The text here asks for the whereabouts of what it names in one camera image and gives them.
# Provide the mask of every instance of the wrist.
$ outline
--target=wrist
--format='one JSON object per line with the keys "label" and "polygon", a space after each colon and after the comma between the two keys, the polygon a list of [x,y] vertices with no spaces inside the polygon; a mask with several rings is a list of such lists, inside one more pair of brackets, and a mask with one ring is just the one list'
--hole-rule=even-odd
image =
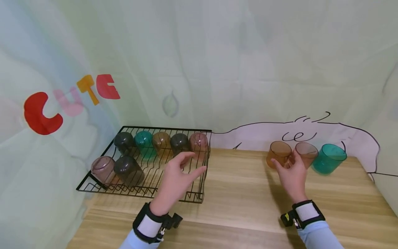
{"label": "wrist", "polygon": [[297,204],[299,202],[303,202],[306,200],[309,200],[307,195],[305,194],[301,194],[301,195],[297,195],[297,196],[291,196],[291,200],[293,202],[293,204]]}
{"label": "wrist", "polygon": [[158,196],[150,202],[149,209],[156,216],[163,216],[170,210]]}

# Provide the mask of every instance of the letter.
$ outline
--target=letter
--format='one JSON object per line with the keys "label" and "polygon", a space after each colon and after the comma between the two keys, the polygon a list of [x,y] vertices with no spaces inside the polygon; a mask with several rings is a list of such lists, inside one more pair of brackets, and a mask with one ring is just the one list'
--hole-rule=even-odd
{"label": "letter", "polygon": [[70,93],[74,99],[74,103],[71,103],[66,97],[65,94],[61,89],[55,89],[53,91],[55,98],[57,99],[58,103],[61,105],[62,110],[68,115],[69,117],[75,117],[82,113],[83,111],[83,102],[77,92],[76,87],[72,86],[70,88]]}
{"label": "letter", "polygon": [[97,76],[97,91],[98,94],[109,100],[118,100],[120,95],[117,92],[115,86],[109,85],[108,83],[115,83],[111,75],[98,75]]}
{"label": "letter", "polygon": [[43,115],[43,108],[48,98],[47,93],[37,92],[29,96],[23,105],[26,122],[32,130],[40,135],[54,133],[64,121],[59,113],[52,118]]}
{"label": "letter", "polygon": [[76,83],[76,85],[79,88],[81,93],[88,91],[91,101],[93,102],[93,104],[95,106],[99,104],[99,101],[98,101],[96,95],[94,94],[93,90],[91,89],[91,87],[94,85],[94,80],[93,80],[93,77],[91,77],[91,75],[84,76],[81,80],[79,80]]}

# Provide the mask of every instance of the teal cup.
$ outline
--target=teal cup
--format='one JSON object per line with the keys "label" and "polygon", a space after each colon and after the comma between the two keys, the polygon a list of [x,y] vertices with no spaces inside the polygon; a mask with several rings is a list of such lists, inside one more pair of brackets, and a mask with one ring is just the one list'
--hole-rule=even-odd
{"label": "teal cup", "polygon": [[312,162],[312,168],[319,174],[328,175],[332,173],[345,159],[347,153],[334,144],[324,144],[319,155]]}
{"label": "teal cup", "polygon": [[148,159],[156,156],[155,148],[152,145],[152,134],[150,132],[140,131],[135,135],[134,141],[143,158]]}

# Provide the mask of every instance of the drawing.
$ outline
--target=drawing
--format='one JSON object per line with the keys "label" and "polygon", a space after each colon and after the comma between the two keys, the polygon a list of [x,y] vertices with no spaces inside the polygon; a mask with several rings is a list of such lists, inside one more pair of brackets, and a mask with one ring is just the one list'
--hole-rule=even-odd
{"label": "drawing", "polygon": [[170,118],[173,118],[177,115],[179,104],[177,98],[174,96],[173,91],[164,97],[162,108],[163,112]]}
{"label": "drawing", "polygon": [[349,155],[357,157],[369,174],[377,172],[377,155],[380,145],[367,131],[342,123],[322,122],[331,115],[318,120],[302,116],[290,122],[259,122],[239,126],[225,133],[213,133],[213,148],[268,151],[273,141],[284,141],[292,148],[306,141],[318,150],[326,143],[335,144]]}

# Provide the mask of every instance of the wrist strap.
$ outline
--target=wrist strap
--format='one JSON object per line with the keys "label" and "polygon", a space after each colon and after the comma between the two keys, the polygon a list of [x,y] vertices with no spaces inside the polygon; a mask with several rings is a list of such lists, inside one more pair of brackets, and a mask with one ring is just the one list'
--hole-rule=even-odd
{"label": "wrist strap", "polygon": [[163,216],[154,215],[149,208],[149,204],[150,202],[145,203],[137,214],[133,222],[133,230],[142,241],[152,244],[158,242],[156,236],[168,214]]}
{"label": "wrist strap", "polygon": [[325,221],[325,217],[319,210],[315,202],[306,200],[292,205],[291,211],[281,215],[281,220],[285,227],[293,224],[297,229],[304,229],[307,225],[317,222]]}
{"label": "wrist strap", "polygon": [[154,215],[149,203],[145,203],[133,222],[133,230],[139,239],[148,244],[162,241],[165,230],[172,227],[177,228],[182,221],[181,216],[174,214],[171,217],[168,213],[162,216]]}

